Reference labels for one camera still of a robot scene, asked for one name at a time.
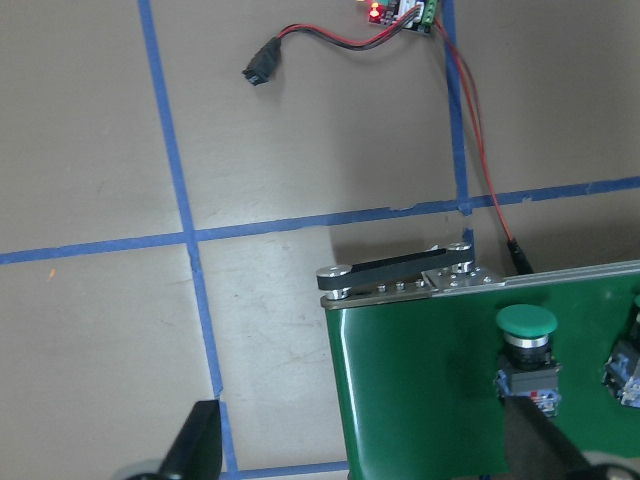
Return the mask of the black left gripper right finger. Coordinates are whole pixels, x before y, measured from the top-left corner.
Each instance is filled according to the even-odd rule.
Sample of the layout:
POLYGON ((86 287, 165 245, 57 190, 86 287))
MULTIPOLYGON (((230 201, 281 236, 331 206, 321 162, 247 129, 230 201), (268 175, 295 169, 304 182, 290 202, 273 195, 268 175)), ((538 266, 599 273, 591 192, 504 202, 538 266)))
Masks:
POLYGON ((591 464, 528 397, 504 400, 504 456, 515 479, 590 479, 591 464))

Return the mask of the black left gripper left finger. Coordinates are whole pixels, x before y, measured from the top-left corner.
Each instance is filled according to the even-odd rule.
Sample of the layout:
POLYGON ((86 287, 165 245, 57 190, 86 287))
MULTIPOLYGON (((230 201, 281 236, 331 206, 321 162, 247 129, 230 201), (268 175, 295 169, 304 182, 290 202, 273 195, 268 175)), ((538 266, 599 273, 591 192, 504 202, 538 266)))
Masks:
POLYGON ((198 401, 161 463, 161 479, 218 479, 222 470, 221 412, 218 400, 198 401))

